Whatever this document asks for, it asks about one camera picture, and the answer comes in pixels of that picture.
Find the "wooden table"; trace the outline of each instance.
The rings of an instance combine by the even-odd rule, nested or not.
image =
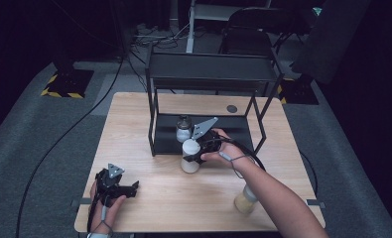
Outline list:
[[[267,98],[257,98],[259,105]],[[249,97],[159,94],[161,110],[171,113],[229,114],[226,106],[235,105],[243,114]],[[254,112],[248,115],[254,146],[261,138]],[[89,197],[94,177],[108,163],[125,170],[121,185],[140,181],[137,196],[121,207],[116,232],[200,232],[267,231],[275,225],[261,204],[245,215],[233,204],[245,181],[233,170],[209,162],[194,174],[181,169],[181,157],[152,157],[148,141],[150,122],[146,93],[120,92],[114,95],[100,138],[83,197]],[[273,99],[263,124],[268,138],[258,153],[266,170],[291,188],[302,199],[316,199],[297,149],[291,128],[279,100]],[[318,206],[310,206],[322,226],[325,221]],[[74,224],[86,231],[88,205],[80,206]]]

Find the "dark background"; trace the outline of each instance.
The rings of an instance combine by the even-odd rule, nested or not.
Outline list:
[[[51,1],[42,2],[71,60],[103,58],[117,52],[80,30]],[[168,11],[159,16],[153,13],[169,1],[154,1],[150,8],[146,1],[126,2],[129,5],[122,18],[130,26],[142,21],[156,25],[158,18],[168,17]],[[26,85],[52,58],[37,32],[40,27],[32,27],[19,8],[26,3],[0,1],[0,124]],[[92,34],[119,46],[109,1],[58,3]],[[392,0],[371,1],[333,81],[319,85],[392,216]]]

